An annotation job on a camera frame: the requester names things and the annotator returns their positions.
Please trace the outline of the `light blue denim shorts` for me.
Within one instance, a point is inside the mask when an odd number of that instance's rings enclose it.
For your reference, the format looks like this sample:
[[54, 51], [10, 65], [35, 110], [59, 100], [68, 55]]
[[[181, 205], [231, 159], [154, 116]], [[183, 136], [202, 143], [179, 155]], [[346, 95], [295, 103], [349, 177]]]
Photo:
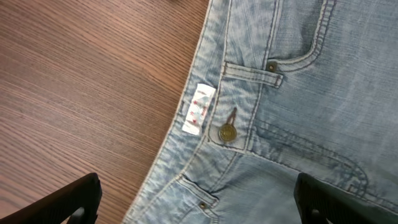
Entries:
[[299, 223], [301, 173], [397, 222], [397, 2], [211, 0], [124, 223]]

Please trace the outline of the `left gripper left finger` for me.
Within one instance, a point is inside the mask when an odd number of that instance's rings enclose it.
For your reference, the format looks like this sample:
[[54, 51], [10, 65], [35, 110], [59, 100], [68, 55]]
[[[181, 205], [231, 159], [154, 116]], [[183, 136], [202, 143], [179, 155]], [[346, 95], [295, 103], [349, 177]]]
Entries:
[[29, 206], [1, 219], [1, 223], [94, 224], [102, 197], [99, 177], [89, 173]]

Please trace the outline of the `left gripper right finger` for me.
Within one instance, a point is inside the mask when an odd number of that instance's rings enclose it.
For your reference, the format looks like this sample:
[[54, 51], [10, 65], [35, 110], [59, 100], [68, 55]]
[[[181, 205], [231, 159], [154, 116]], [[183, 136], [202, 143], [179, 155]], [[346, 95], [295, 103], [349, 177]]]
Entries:
[[300, 173], [294, 199], [302, 224], [397, 224], [397, 215]]

